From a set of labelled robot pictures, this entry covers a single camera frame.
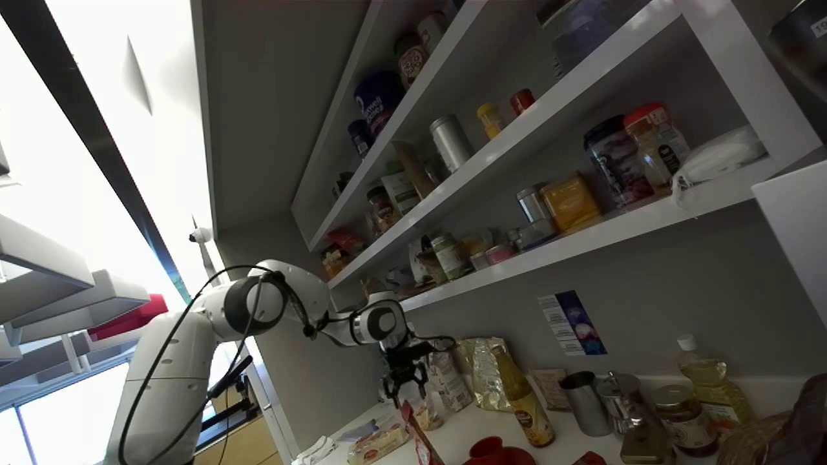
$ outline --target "robotic arm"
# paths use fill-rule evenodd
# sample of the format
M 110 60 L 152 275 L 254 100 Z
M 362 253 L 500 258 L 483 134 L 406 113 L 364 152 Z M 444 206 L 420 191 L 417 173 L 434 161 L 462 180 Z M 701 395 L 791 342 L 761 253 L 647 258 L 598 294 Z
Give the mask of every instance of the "robotic arm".
M 182 465 L 191 461 L 203 430 L 209 363 L 223 342 L 275 328 L 297 313 L 306 335 L 325 334 L 338 346 L 381 346 L 390 374 L 384 387 L 396 399 L 403 382 L 427 382 L 421 356 L 434 346 L 417 342 L 396 299 L 373 299 L 364 310 L 329 313 L 329 288 L 310 271 L 262 262 L 247 279 L 209 288 L 183 316 L 160 316 L 129 365 L 112 426 L 107 465 Z

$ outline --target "white robotic arm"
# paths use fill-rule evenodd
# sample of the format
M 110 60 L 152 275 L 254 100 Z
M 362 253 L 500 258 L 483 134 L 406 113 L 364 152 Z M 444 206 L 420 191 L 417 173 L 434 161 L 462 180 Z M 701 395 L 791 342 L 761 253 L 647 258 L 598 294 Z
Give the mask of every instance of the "white robotic arm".
M 297 313 L 306 335 L 325 334 L 342 346 L 409 342 L 403 310 L 394 299 L 359 313 L 331 316 L 329 288 L 310 271 L 262 262 L 248 277 L 197 294 L 183 316 L 160 316 L 148 328 L 129 365 L 119 412 L 107 448 L 107 465 L 183 465 L 203 430 L 208 374 L 223 342 L 275 328 L 288 310 Z

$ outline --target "kitchen counter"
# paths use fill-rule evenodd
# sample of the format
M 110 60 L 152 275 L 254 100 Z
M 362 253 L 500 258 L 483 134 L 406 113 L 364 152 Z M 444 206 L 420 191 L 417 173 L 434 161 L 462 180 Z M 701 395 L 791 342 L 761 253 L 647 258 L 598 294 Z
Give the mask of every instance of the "kitchen counter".
M 674 378 L 648 378 L 648 384 L 674 382 Z M 741 391 L 752 399 L 761 417 L 770 417 L 794 406 L 801 378 L 761 378 L 761 379 L 741 379 Z M 334 440 L 345 437 L 353 430 L 364 426 L 369 418 L 387 417 L 390 406 L 373 406 L 347 426 L 342 426 Z M 482 412 L 477 406 L 449 417 L 444 426 L 427 432 L 431 444 L 438 448 L 440 458 L 447 465 L 460 465 L 469 461 L 469 450 L 483 437 L 502 437 L 508 448 L 528 450 L 539 465 L 568 465 L 580 461 L 585 453 L 602 454 L 611 465 L 621 465 L 621 440 L 619 437 L 586 437 L 580 432 L 577 418 L 563 412 L 552 413 L 552 425 L 555 430 L 555 443 L 545 450 L 535 450 L 523 437 L 518 418 L 511 413 L 495 413 Z M 353 443 L 337 444 L 337 450 L 320 461 L 319 465 L 347 465 Z M 717 458 L 677 458 L 681 465 L 714 465 Z M 377 465 L 417 465 L 415 443 L 406 443 L 402 450 L 385 454 Z

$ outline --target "plastic bottle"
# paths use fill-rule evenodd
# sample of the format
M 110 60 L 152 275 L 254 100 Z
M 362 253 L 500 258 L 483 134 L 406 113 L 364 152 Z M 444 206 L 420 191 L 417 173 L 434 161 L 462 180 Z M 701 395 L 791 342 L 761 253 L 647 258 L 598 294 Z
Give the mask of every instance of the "plastic bottle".
M 524 440 L 532 448 L 548 448 L 555 440 L 555 432 L 552 430 L 552 421 L 532 384 L 524 379 L 523 369 L 502 346 L 495 346 L 495 359 L 500 366 L 502 391 L 511 404 L 511 412 L 524 432 Z
M 692 399 L 703 404 L 703 412 L 714 418 L 718 432 L 735 432 L 752 421 L 752 408 L 745 392 L 726 378 L 726 359 L 698 352 L 692 334 L 677 338 L 677 366 L 692 382 Z

